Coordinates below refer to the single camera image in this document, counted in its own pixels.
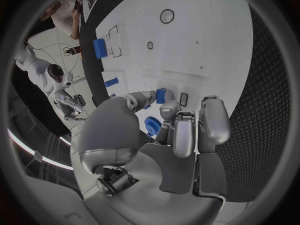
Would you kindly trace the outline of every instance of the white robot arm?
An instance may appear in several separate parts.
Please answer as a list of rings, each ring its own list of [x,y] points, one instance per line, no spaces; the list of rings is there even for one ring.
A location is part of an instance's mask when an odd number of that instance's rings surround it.
[[[85,100],[81,95],[75,95],[73,98],[65,91],[73,83],[71,72],[64,72],[57,64],[37,58],[33,49],[28,45],[18,51],[15,59],[16,65],[28,73],[30,81],[53,100],[57,108],[56,112],[66,122],[85,123],[86,118],[76,118],[85,110]]]

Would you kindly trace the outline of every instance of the blue cylinder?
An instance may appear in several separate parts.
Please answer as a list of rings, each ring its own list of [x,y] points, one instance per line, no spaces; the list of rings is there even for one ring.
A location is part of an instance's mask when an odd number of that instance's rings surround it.
[[[119,83],[119,80],[117,78],[114,78],[112,80],[108,80],[106,81],[104,84],[105,84],[105,87],[110,87],[112,85],[115,85],[115,84],[118,84]]]

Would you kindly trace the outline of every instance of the humanoid robot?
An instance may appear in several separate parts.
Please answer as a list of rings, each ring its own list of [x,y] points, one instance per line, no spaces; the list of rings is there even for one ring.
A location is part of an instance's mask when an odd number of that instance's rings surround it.
[[[108,204],[134,224],[191,224],[187,217],[202,219],[197,224],[210,224],[227,193],[224,166],[215,153],[215,146],[231,135],[224,102],[218,96],[202,99],[196,155],[195,112],[182,111],[167,89],[160,107],[162,126],[155,141],[140,148],[135,113],[156,98],[155,91],[112,97],[86,122],[78,154],[85,170],[98,175],[96,207]]]
[[[15,59],[16,65],[28,73],[30,81],[53,100],[57,113],[66,122],[75,124],[86,122],[86,118],[76,118],[85,110],[84,98],[79,94],[73,98],[65,91],[73,84],[71,72],[64,72],[57,64],[51,64],[46,60],[37,58],[33,49],[28,45],[22,46]]]

